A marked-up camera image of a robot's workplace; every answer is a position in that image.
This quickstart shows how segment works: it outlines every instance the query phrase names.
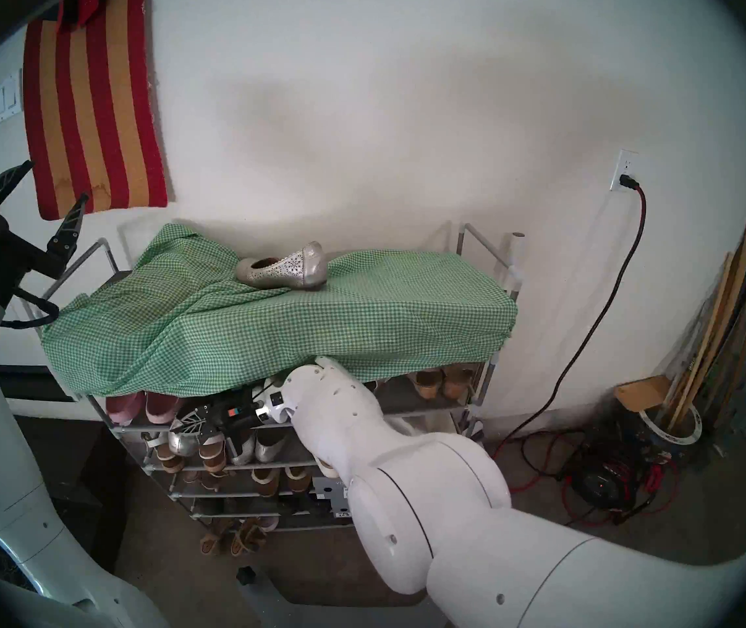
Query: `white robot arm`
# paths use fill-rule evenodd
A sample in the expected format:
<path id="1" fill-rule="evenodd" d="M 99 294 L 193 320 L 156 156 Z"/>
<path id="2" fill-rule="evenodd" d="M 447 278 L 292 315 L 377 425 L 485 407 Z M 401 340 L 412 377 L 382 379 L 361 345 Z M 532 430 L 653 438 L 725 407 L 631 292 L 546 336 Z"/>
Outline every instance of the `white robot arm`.
<path id="1" fill-rule="evenodd" d="M 400 434 L 362 383 L 315 362 L 268 389 L 264 412 L 338 472 L 385 583 L 427 587 L 456 625 L 712 625 L 746 585 L 746 554 L 690 567 L 514 510 L 481 446 Z"/>

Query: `green gingham cloth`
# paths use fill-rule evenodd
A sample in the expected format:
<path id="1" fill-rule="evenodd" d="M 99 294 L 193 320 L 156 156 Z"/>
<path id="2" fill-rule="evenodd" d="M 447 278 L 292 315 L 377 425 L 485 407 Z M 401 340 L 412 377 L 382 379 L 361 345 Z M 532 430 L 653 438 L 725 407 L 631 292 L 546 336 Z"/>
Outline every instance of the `green gingham cloth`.
<path id="1" fill-rule="evenodd" d="M 316 291 L 246 286 L 238 261 L 166 224 L 129 276 L 77 296 L 44 329 L 50 364 L 74 391 L 105 396 L 202 396 L 316 355 L 366 382 L 486 360 L 515 324 L 515 302 L 457 254 L 352 252 Z"/>

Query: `red and yellow striped rug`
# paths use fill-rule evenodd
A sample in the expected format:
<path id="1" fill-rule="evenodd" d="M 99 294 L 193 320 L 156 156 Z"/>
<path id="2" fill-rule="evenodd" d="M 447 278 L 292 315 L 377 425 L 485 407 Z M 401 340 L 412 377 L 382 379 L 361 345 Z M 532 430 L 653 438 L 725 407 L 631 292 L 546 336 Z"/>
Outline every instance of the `red and yellow striped rug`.
<path id="1" fill-rule="evenodd" d="M 144 0 L 107 0 L 85 25 L 27 27 L 23 97 L 39 213 L 165 207 L 146 68 Z"/>

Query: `silver shoe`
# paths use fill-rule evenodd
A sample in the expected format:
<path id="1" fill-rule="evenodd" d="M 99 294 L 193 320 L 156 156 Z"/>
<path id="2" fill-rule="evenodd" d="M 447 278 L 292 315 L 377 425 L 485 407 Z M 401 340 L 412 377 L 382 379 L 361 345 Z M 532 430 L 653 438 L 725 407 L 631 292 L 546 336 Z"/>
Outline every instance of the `silver shoe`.
<path id="1" fill-rule="evenodd" d="M 169 447 L 176 455 L 193 456 L 199 451 L 199 436 L 204 429 L 204 415 L 206 409 L 196 408 L 186 414 L 176 416 L 169 427 Z"/>
<path id="2" fill-rule="evenodd" d="M 236 278 L 261 290 L 308 290 L 326 283 L 326 269 L 323 248 L 313 241 L 285 259 L 242 259 L 236 264 Z"/>
<path id="3" fill-rule="evenodd" d="M 256 446 L 254 456 L 260 463 L 267 464 L 277 459 L 280 450 L 286 444 L 288 432 L 284 428 L 262 429 L 254 432 L 256 435 Z"/>
<path id="4" fill-rule="evenodd" d="M 227 440 L 227 449 L 231 453 L 231 463 L 233 465 L 245 465 L 250 464 L 254 458 L 254 447 L 256 445 L 256 431 L 251 431 L 248 438 L 242 441 L 242 452 L 236 454 L 236 447 L 233 445 L 233 441 Z"/>

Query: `shoe rack shelf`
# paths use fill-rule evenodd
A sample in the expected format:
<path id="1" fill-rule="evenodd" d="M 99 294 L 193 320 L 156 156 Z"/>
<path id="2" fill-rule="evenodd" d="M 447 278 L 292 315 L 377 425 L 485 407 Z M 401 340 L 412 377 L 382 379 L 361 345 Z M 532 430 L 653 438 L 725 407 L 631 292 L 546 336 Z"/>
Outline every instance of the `shoe rack shelf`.
<path id="1" fill-rule="evenodd" d="M 512 234 L 509 248 L 502 253 L 480 235 L 471 224 L 463 224 L 460 227 L 458 235 L 458 254 L 462 253 L 463 241 L 467 232 L 471 233 L 507 269 L 507 275 L 503 278 L 502 287 L 508 290 L 509 296 L 515 300 L 522 286 L 522 278 L 513 266 L 513 247 L 524 235 L 519 233 Z M 104 249 L 114 271 L 113 277 L 107 283 L 119 281 L 121 278 L 130 274 L 129 271 L 120 271 L 117 269 L 117 263 L 113 258 L 107 241 L 99 239 L 65 271 L 62 277 L 56 280 L 44 293 L 44 298 L 47 300 L 50 299 L 68 277 L 100 247 Z M 26 303 L 25 309 L 29 317 L 33 318 L 34 313 Z M 382 412 L 387 418 L 404 419 L 409 425 L 413 425 L 414 427 L 416 427 L 416 424 L 425 423 L 425 427 L 421 431 L 458 432 L 477 439 L 479 437 L 479 433 L 476 432 L 477 420 L 471 414 L 471 410 L 482 404 L 496 364 L 497 353 L 488 361 L 473 365 L 475 376 L 471 383 L 472 386 L 459 400 L 446 399 L 442 396 L 442 392 L 434 399 L 423 399 L 416 392 L 412 381 L 406 376 L 391 378 L 380 383 L 376 388 L 375 395 L 379 400 Z M 78 394 L 75 394 L 74 397 L 81 399 L 81 396 Z M 229 464 L 225 467 L 228 477 L 219 479 L 217 482 L 218 490 L 209 490 L 201 485 L 200 478 L 195 481 L 184 480 L 188 473 L 204 470 L 199 456 L 189 458 L 182 471 L 167 473 L 157 456 L 155 456 L 154 451 L 147 448 L 145 441 L 141 437 L 141 433 L 165 431 L 165 427 L 150 424 L 145 419 L 145 414 L 138 414 L 129 425 L 115 425 L 108 418 L 102 405 L 93 396 L 86 396 L 86 398 L 108 429 L 110 429 L 111 433 L 123 444 L 128 454 L 138 462 L 138 465 L 143 468 L 144 472 L 161 486 L 170 499 L 180 504 L 189 513 L 190 517 L 205 526 L 208 526 L 214 517 L 246 518 L 265 516 L 280 517 L 279 524 L 274 529 L 277 532 L 353 526 L 352 519 L 344 517 L 344 515 L 347 515 L 346 513 L 341 513 L 342 511 L 347 511 L 347 509 L 343 508 L 343 500 L 337 502 L 338 512 L 335 515 L 326 513 L 325 510 L 319 509 L 317 505 L 311 507 L 317 509 L 315 513 L 309 513 L 309 511 L 298 511 L 293 514 L 281 513 L 281 511 L 286 511 L 283 508 L 283 498 L 292 494 L 291 491 L 287 490 L 285 474 L 282 470 L 281 490 L 277 496 L 268 498 L 260 497 L 256 492 L 256 483 L 253 482 L 251 473 L 249 472 L 255 468 L 283 469 L 285 467 L 300 466 L 309 469 L 314 477 L 321 475 L 314 457 L 304 448 L 296 435 L 290 437 L 290 441 L 286 443 L 279 453 L 277 461 L 271 463 L 252 462 L 245 465 Z M 332 491 L 328 496 L 340 496 L 341 491 L 339 488 L 343 489 L 343 483 L 340 480 L 334 481 L 334 488 L 323 487 L 321 483 L 319 484 L 322 486 L 320 493 L 316 493 L 314 487 L 310 486 L 307 494 L 310 496 L 317 495 L 318 498 L 321 498 L 323 497 L 322 492 Z"/>
<path id="2" fill-rule="evenodd" d="M 379 400 L 386 418 L 405 419 L 412 425 L 419 417 L 426 417 L 427 431 L 458 431 L 455 422 L 467 412 L 469 393 L 460 400 L 450 400 L 441 394 L 431 400 L 421 398 L 416 393 L 413 383 L 405 376 L 391 378 L 380 384 L 374 392 Z M 96 399 L 89 397 L 91 404 L 103 421 L 109 423 L 113 434 L 123 443 L 129 455 L 138 462 L 144 472 L 153 478 L 176 503 L 180 504 L 189 517 L 207 525 L 214 517 L 280 517 L 277 531 L 306 531 L 316 528 L 340 528 L 352 526 L 349 517 L 334 517 L 332 513 L 312 514 L 300 511 L 293 514 L 282 513 L 282 497 L 292 495 L 287 489 L 283 469 L 286 467 L 305 467 L 313 477 L 321 477 L 322 473 L 312 454 L 306 450 L 300 439 L 292 432 L 286 440 L 285 446 L 277 455 L 274 462 L 262 463 L 253 461 L 244 465 L 225 467 L 228 477 L 214 480 L 218 490 L 205 487 L 200 476 L 195 480 L 190 474 L 204 471 L 204 465 L 198 455 L 187 457 L 186 465 L 176 473 L 168 473 L 155 455 L 154 450 L 146 446 L 141 438 L 142 432 L 160 432 L 161 426 L 151 425 L 139 414 L 129 425 L 113 425 L 107 414 Z M 266 427 L 283 427 L 290 424 L 266 425 Z M 277 496 L 260 497 L 256 492 L 256 484 L 251 478 L 251 471 L 255 468 L 280 468 L 281 486 Z M 343 486 L 336 481 L 335 486 Z M 315 495 L 310 486 L 308 494 Z"/>

